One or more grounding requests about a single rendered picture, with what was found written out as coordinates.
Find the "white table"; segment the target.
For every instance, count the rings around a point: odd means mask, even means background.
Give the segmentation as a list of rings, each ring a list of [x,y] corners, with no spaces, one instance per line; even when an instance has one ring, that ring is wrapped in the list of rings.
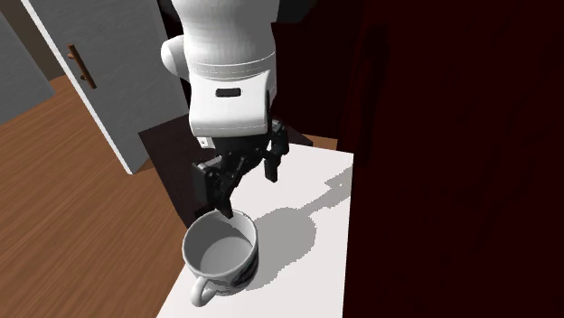
[[[248,173],[231,202],[258,228],[254,280],[198,308],[184,268],[156,318],[342,318],[352,175],[352,154],[304,145],[291,145],[277,182]]]

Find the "white mug with dark print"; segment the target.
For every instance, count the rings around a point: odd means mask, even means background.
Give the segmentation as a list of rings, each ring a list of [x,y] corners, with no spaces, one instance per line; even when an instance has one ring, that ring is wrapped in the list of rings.
[[[235,210],[228,219],[214,210],[186,231],[184,263],[196,278],[190,300],[205,306],[214,296],[235,295],[254,279],[259,268],[259,235],[254,221]]]

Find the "dark robot stand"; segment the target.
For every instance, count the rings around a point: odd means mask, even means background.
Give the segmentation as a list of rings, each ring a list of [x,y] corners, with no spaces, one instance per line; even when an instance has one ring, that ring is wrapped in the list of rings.
[[[270,119],[267,132],[259,134],[268,135],[269,137],[267,147],[264,150],[258,149],[258,153],[262,157],[263,152],[265,150],[269,150],[271,147],[270,134],[272,131],[273,119],[281,122],[277,118]],[[286,125],[284,126],[287,130],[289,144],[308,146],[313,144],[312,141],[299,134],[294,128]],[[189,126],[189,117],[187,115],[183,115],[160,125],[148,128],[139,132],[138,135],[149,155],[149,159],[152,161],[152,164],[158,173],[177,215],[185,227],[190,227],[198,218],[200,218],[195,216],[195,211],[202,206],[195,198],[192,164],[207,162],[215,158],[216,155],[214,153],[214,149],[201,148]],[[265,160],[263,158],[257,166],[264,162]],[[243,176],[252,170],[243,169]]]

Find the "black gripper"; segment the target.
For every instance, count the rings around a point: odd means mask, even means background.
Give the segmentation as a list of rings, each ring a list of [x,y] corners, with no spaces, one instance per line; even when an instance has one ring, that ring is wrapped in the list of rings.
[[[269,142],[268,135],[237,137],[200,137],[201,148],[214,149],[215,158],[192,164],[193,189],[196,200],[202,205],[195,211],[196,217],[218,210],[228,220],[233,218],[230,197],[239,185],[243,169],[254,169],[264,158],[265,177],[277,181],[277,168],[283,155],[289,152],[286,127],[272,120],[270,149],[263,152]]]

